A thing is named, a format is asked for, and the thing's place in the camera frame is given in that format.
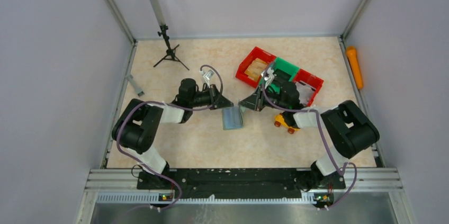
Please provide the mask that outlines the green card holder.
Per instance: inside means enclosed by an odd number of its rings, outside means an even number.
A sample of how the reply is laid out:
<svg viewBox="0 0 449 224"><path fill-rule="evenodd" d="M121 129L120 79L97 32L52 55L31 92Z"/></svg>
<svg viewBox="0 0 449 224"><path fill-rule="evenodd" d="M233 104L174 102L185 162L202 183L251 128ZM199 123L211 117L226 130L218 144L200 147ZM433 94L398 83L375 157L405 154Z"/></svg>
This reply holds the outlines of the green card holder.
<svg viewBox="0 0 449 224"><path fill-rule="evenodd" d="M236 130L244 127L243 113L245 107L233 106L222 109L223 130Z"/></svg>

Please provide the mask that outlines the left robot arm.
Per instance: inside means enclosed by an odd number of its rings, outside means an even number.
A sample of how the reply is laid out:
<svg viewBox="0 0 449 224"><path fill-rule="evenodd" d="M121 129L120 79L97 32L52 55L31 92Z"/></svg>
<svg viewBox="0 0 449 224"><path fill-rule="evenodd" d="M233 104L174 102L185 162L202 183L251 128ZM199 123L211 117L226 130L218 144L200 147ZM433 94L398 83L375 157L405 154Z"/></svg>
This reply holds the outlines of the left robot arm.
<svg viewBox="0 0 449 224"><path fill-rule="evenodd" d="M133 98L114 125L111 136L118 151L134 159L146 174L166 180L169 164L154 146L159 125L186 123L194 108L217 110L233 105L214 84L204 83L199 88L194 79L185 78L169 104Z"/></svg>

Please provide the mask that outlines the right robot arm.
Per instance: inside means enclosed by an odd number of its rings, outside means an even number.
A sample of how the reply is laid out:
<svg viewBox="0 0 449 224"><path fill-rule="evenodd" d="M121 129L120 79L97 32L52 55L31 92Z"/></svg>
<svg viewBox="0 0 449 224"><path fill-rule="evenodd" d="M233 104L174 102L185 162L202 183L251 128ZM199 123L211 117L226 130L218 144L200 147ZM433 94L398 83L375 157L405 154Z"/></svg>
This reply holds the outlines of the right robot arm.
<svg viewBox="0 0 449 224"><path fill-rule="evenodd" d="M278 109L288 127L318 128L326 153L311 165L310 177L315 183L335 173L343 175L351 158L380 139L378 129L353 101L344 101L321 112L300 102L300 93L293 82L284 83L278 92L259 85L253 94L238 104L253 111L265 107Z"/></svg>

